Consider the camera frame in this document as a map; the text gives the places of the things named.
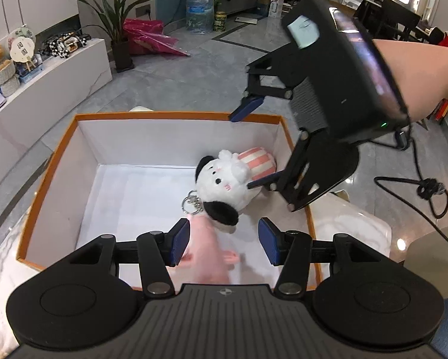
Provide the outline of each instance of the white box package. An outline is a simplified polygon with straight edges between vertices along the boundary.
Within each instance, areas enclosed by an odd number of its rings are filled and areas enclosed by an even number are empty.
[[[264,147],[282,170],[292,142],[280,116],[250,115],[231,123],[224,113],[128,112],[76,115],[53,156],[32,205],[17,252],[19,261],[42,270],[102,234],[118,242],[149,231],[169,231],[185,213],[181,203],[195,188],[199,160],[222,149],[240,153]],[[289,213],[286,201],[263,190],[242,211],[234,228],[216,228],[223,250],[239,255],[233,284],[268,283],[280,269],[258,240],[258,221],[269,217],[282,231],[314,235],[308,209]],[[188,273],[169,269],[178,290]],[[320,277],[312,266],[309,286]],[[137,265],[121,265],[119,277],[141,287]]]

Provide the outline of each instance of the black plant pot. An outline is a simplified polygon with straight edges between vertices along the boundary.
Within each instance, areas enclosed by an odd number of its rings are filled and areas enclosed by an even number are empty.
[[[129,42],[127,40],[121,43],[112,43],[111,48],[118,73],[134,69],[134,64],[129,54]]]

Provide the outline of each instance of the woven basket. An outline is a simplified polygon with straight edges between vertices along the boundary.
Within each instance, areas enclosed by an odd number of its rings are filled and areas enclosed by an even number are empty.
[[[13,75],[11,79],[7,80],[0,86],[1,93],[5,97],[9,97],[10,95],[12,95],[14,92],[17,91],[18,88],[19,88],[19,80],[15,75]]]
[[[0,70],[0,86],[3,85],[6,81],[8,81],[16,72],[16,68],[14,66],[13,61],[6,66],[3,70]]]

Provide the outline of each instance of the toy figurine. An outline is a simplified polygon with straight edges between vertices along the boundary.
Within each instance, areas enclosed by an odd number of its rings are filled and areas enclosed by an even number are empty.
[[[47,47],[51,51],[52,56],[67,58],[72,52],[81,47],[85,47],[88,40],[91,40],[91,37],[87,34],[79,36],[74,32],[68,32],[59,38],[49,39],[47,41]]]

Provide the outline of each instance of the keychain ring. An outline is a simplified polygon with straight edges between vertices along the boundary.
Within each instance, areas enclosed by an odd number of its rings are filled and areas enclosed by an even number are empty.
[[[187,197],[185,197],[185,199],[182,200],[181,208],[182,208],[182,211],[186,214],[195,215],[204,210],[202,207],[202,204],[201,204],[201,199],[197,196],[197,194],[194,194],[194,193],[197,193],[197,190],[191,190],[187,194]],[[194,208],[196,210],[194,212],[187,211],[186,208],[184,207],[185,204],[187,204],[187,203],[194,205]]]

